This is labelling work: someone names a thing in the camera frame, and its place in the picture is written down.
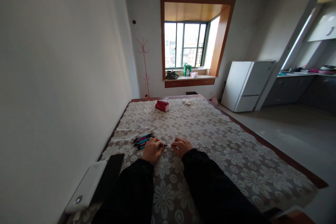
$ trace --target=refrigerator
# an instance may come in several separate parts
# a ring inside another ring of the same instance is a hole
[[[233,112],[252,111],[275,61],[233,61],[221,104]]]

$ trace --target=black phone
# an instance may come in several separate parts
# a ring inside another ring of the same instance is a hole
[[[92,197],[91,204],[103,202],[110,195],[120,174],[123,160],[124,154],[110,156]]]

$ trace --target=person's left hand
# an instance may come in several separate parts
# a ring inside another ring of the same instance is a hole
[[[160,141],[160,139],[156,137],[150,138],[144,147],[142,159],[148,161],[152,165],[155,165],[159,160],[164,147],[165,146]]]

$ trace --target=concrete floor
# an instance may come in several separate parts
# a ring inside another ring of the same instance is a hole
[[[329,184],[304,209],[316,224],[336,223],[336,117],[300,105],[233,113],[219,107]]]

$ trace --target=black sleeve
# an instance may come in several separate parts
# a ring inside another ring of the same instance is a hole
[[[143,159],[138,159],[124,169],[92,224],[150,223],[154,196],[153,174],[154,166]]]
[[[270,223],[205,153],[192,149],[182,162],[204,223]]]

